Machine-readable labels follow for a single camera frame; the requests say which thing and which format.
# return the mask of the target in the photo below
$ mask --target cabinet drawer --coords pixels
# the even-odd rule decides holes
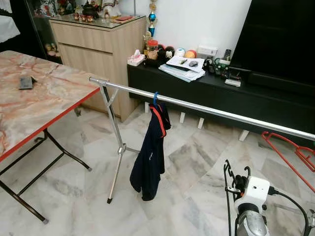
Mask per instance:
[[[98,51],[113,52],[111,33],[98,29],[51,23],[59,43],[90,48]]]
[[[65,65],[96,74],[102,79],[115,83],[114,59],[111,54],[64,44],[59,44],[59,51]],[[83,104],[107,112],[100,92],[87,99]],[[113,106],[115,114],[120,116],[118,98],[115,99]]]

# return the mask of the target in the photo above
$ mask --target tv stand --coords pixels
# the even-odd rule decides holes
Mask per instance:
[[[206,73],[196,81],[187,83],[157,68],[128,65],[130,87],[212,107],[222,111],[263,120],[266,122],[315,133],[315,99],[302,94],[294,94],[279,89],[242,82],[237,88],[224,83],[220,77]],[[136,94],[132,98],[152,102],[151,99]],[[266,131],[260,127],[227,118],[205,114],[199,111],[168,104],[173,109],[195,114],[205,119],[236,126],[255,133]],[[312,148],[310,140],[281,134],[295,143]]]
[[[315,99],[315,86],[300,83],[293,80],[281,79],[272,75],[258,72],[252,72],[248,76],[247,82],[253,85],[265,86],[273,89],[279,89],[287,92],[297,93],[300,95],[310,96]]]

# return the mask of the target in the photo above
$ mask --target red table edge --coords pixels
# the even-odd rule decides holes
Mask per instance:
[[[12,147],[11,149],[9,149],[8,151],[6,151],[2,156],[0,156],[0,162],[3,161],[5,158],[7,158],[9,155],[11,155],[13,152],[15,152],[17,149],[19,149],[21,146],[23,146],[24,144],[26,144],[29,140],[31,140],[32,138],[34,138],[37,134],[39,134],[40,132],[42,132],[44,129],[48,128],[50,125],[52,125],[53,123],[55,123],[57,120],[59,120],[61,117],[63,117],[64,115],[66,115],[67,113],[69,113],[71,110],[73,110],[74,108],[76,108],[77,106],[79,106],[82,102],[84,102],[85,100],[87,100],[88,98],[92,97],[95,93],[97,93],[99,91],[99,88],[96,88],[94,91],[90,92],[88,95],[86,95],[84,98],[82,98],[81,100],[79,100],[78,102],[76,102],[75,104],[73,104],[71,107],[69,107],[68,109],[66,109],[64,112],[60,113],[58,116],[56,116],[55,118],[53,118],[51,121],[47,122],[46,124],[44,124],[42,127],[40,127],[38,130],[36,130],[35,132],[33,132],[32,134],[30,134],[29,136],[27,136],[25,139],[23,139],[21,142],[19,142],[17,145],[15,145],[14,147]]]

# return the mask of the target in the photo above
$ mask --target marble floor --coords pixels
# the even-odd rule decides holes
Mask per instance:
[[[197,129],[198,118],[170,111],[172,128],[164,139],[166,171],[161,175],[154,200],[144,202],[135,192],[129,175],[136,154],[125,152],[114,199],[106,203],[115,167],[117,142],[106,115],[81,108],[81,116],[66,115],[49,130],[69,151],[86,161],[88,172],[64,156],[22,197],[49,219],[43,225],[31,213],[0,190],[0,236],[227,236],[227,207],[223,165],[228,159],[236,174],[262,177],[293,197],[304,209],[315,209],[315,194],[289,169],[259,135],[250,133],[238,141],[241,130],[205,121]],[[119,123],[123,140],[140,149],[150,114],[140,105]],[[0,169],[33,145],[27,143],[0,163]],[[279,148],[314,183],[314,175],[279,143]],[[45,141],[28,157],[1,176],[19,191],[60,152]],[[264,212],[272,236],[299,236],[304,220],[286,199],[269,196]]]

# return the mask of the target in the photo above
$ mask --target glass top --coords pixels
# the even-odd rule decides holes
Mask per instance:
[[[131,20],[127,21],[127,22],[124,22],[124,23],[108,22],[104,18],[100,18],[100,17],[95,19],[93,22],[82,21],[81,18],[80,18],[80,20],[77,21],[77,20],[74,19],[74,14],[63,15],[63,16],[56,16],[56,17],[52,17],[51,19],[52,20],[56,20],[56,21],[64,21],[64,22],[71,22],[71,23],[90,25],[90,26],[98,26],[98,27],[104,27],[104,28],[112,29],[112,28],[115,28],[117,26],[121,26],[121,25],[129,23],[131,21],[140,19],[142,17],[145,17],[145,16],[135,16],[133,19],[131,19]]]

